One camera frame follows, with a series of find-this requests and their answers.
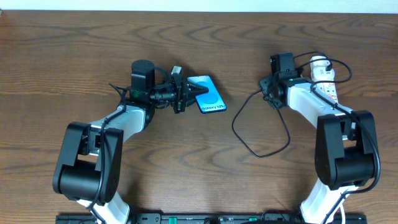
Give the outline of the white power strip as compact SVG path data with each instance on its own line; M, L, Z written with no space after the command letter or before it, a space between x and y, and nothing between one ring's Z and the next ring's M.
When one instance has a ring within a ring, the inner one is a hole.
M330 83L330 81L333 81L335 77L335 73L333 71L326 72L326 74L320 74L320 73L315 73L312 72L311 78L314 82L317 81L328 81L328 83L318 83L317 88L326 94L329 99L335 101L336 103L338 102L338 97L337 97L337 92L336 92L336 86L334 83Z

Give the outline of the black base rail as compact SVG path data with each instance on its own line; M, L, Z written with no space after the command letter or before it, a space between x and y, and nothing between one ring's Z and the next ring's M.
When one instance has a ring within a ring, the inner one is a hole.
M92 215L57 215L56 224L72 223L97 223ZM298 213L277 213L276 211L267 211L263 215L245 214L245 215L226 215L226 214L206 214L206 215L162 215L159 213L138 213L131 215L127 223L133 224L234 224L234 223L305 223L304 219ZM366 215L346 215L345 223L348 224L367 224Z

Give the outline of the blue Galaxy smartphone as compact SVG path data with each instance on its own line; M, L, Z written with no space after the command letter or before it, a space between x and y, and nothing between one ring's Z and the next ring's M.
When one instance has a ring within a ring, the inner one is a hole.
M188 77L188 81L208 88L208 93L196 96L197 105L201 113L207 114L226 111L227 106L210 76Z

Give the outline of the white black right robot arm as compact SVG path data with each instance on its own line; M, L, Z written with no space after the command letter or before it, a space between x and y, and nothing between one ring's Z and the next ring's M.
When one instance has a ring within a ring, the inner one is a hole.
M313 55L307 63L310 77L304 77L292 53L272 55L271 75L259 82L271 107L300 113L317 131L318 179L300 205L305 223L332 222L348 196L369 192L381 176L374 116L339 103L334 62L326 55Z

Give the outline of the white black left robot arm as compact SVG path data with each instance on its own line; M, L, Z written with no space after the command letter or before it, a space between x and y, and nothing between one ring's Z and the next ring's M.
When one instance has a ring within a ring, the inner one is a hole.
M205 86L185 78L181 67L164 73L155 82L159 68L149 60L131 64L131 84L114 87L120 96L116 111L103 119L70 123L65 131L53 175L54 192L84 206L97 223L128 223L130 207L117 192L123 144L143 131L156 109L171 106L176 114L192 105Z

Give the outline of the white USB charger adapter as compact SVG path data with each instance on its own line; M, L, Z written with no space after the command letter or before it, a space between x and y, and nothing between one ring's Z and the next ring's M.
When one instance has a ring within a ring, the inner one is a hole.
M314 56L310 59L311 78L314 82L329 80L335 78L333 65L325 56Z

